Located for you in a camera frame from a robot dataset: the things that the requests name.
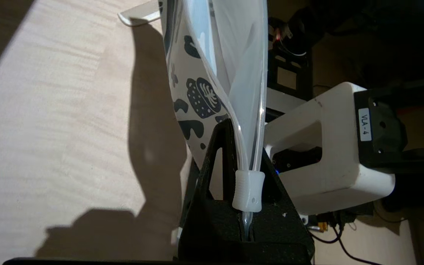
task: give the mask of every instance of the black bracket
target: black bracket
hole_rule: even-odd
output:
[[[424,81],[355,92],[354,104],[362,165],[387,173],[424,173],[424,148],[403,151],[409,139],[396,113],[424,106]]]
[[[268,23],[273,28],[285,24],[284,21],[276,18],[270,18]],[[273,36],[268,35],[268,39],[273,41]],[[313,98],[312,67],[311,49],[308,49],[303,56],[296,56],[287,51],[280,42],[274,42],[272,49],[268,51],[268,87],[309,101]],[[286,87],[278,83],[279,68],[296,74],[296,87]]]
[[[214,200],[209,183],[219,148],[223,149],[224,200]],[[276,174],[266,152],[262,210],[255,213],[252,242],[243,239],[240,211],[232,208],[234,172],[237,168],[233,126],[229,119],[212,134],[197,186],[182,229],[178,258],[187,262],[239,262],[310,264],[315,251],[296,208]]]

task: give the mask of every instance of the black cable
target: black cable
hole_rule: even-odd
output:
[[[338,235],[338,232],[336,231],[336,228],[333,227],[333,231],[335,232],[335,234]],[[375,262],[372,262],[372,261],[368,261],[368,260],[365,260],[365,259],[354,257],[353,255],[351,255],[350,253],[348,253],[348,251],[346,250],[345,246],[343,245],[343,242],[341,241],[341,238],[339,238],[338,241],[340,242],[341,248],[343,249],[343,251],[345,252],[345,254],[348,255],[348,257],[352,258],[353,260],[356,260],[356,261],[359,261],[359,262],[362,262],[362,263],[366,263],[366,264],[381,265],[380,263],[375,263]]]
[[[375,208],[375,204],[374,204],[374,212],[375,212],[375,214],[376,214],[379,218],[381,218],[381,219],[382,219],[382,221],[385,221],[385,222],[387,222],[387,223],[401,223],[401,222],[403,222],[403,221],[409,220],[409,218],[403,218],[402,220],[399,220],[399,221],[390,221],[390,220],[387,220],[386,218],[383,218],[383,217],[379,214],[379,212],[378,212],[378,211],[377,211],[377,209]],[[422,221],[422,222],[424,223],[424,219],[422,219],[422,218],[415,217],[415,219],[418,219],[418,220],[420,220],[420,221]]]
[[[386,218],[382,217],[382,216],[378,213],[377,209],[375,209],[375,206],[374,206],[374,212],[375,212],[375,214],[376,214],[379,218],[381,218],[383,221],[386,221],[387,223],[402,223],[403,221],[408,220],[407,218],[403,218],[402,220],[398,220],[398,221],[390,221],[390,220],[387,220]]]
[[[310,235],[313,237],[313,238],[315,238],[316,240],[318,240],[318,241],[320,241],[320,242],[322,242],[322,243],[325,243],[325,244],[333,244],[333,243],[335,243],[335,242],[338,242],[338,240],[340,240],[340,238],[341,238],[341,234],[343,234],[343,227],[342,227],[342,225],[339,225],[340,226],[340,233],[336,233],[336,238],[335,239],[333,239],[333,240],[330,240],[330,241],[327,241],[327,240],[323,240],[323,239],[321,239],[321,238],[319,238],[319,237],[317,237],[316,235],[314,235],[314,234],[312,234],[312,233],[310,233]]]

